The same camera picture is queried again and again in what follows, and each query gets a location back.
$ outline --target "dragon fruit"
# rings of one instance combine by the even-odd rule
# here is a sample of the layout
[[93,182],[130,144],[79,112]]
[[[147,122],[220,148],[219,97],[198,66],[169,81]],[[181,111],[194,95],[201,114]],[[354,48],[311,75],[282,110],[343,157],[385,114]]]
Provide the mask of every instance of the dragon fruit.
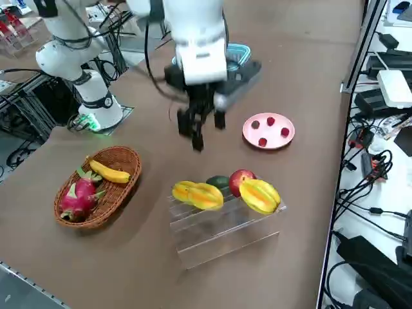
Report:
[[102,179],[99,175],[82,169],[77,172],[81,178],[70,186],[61,202],[61,218],[70,222],[84,221],[105,193],[96,192],[94,183]]

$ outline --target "avocado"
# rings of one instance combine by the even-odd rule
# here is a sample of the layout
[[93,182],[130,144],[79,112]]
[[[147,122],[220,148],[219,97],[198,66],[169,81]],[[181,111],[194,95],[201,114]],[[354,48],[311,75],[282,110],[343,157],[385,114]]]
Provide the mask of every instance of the avocado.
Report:
[[206,183],[213,185],[218,189],[226,188],[229,186],[229,177],[226,176],[213,176],[206,180]]

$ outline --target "white router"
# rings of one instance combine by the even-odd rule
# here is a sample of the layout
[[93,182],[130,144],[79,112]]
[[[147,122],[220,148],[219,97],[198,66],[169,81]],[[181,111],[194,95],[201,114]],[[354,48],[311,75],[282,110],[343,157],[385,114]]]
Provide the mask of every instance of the white router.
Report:
[[405,76],[400,70],[390,70],[377,52],[375,55],[386,68],[378,73],[378,83],[386,105],[399,109],[412,107],[412,92]]

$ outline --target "brown table surface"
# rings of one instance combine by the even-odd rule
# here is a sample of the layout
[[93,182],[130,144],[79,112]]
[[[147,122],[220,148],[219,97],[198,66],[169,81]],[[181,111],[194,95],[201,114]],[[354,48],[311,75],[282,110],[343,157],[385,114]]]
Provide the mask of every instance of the brown table surface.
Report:
[[[204,127],[205,150],[177,132],[177,103],[129,70],[111,90],[136,107],[112,137],[53,130],[0,185],[0,260],[72,308],[313,308],[333,206],[348,98],[339,93],[359,32],[358,0],[230,0],[232,41],[263,64],[261,81],[227,114],[227,128]],[[151,58],[159,75],[173,55]],[[273,111],[295,125],[292,143],[261,152],[241,138],[244,121]],[[64,229],[53,199],[87,154],[124,144],[142,156],[140,185],[108,228]],[[280,235],[183,272],[169,232],[167,196],[178,180],[246,168],[273,183],[288,205]]]

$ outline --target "clear acrylic stand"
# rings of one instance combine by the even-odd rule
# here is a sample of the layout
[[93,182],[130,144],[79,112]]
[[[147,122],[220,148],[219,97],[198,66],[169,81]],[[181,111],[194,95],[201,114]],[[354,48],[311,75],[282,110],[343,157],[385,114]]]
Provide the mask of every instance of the clear acrylic stand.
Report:
[[202,211],[170,199],[170,228],[186,269],[228,254],[281,231],[286,205],[281,202],[268,216],[253,211],[241,199],[222,189],[225,203],[218,211]]

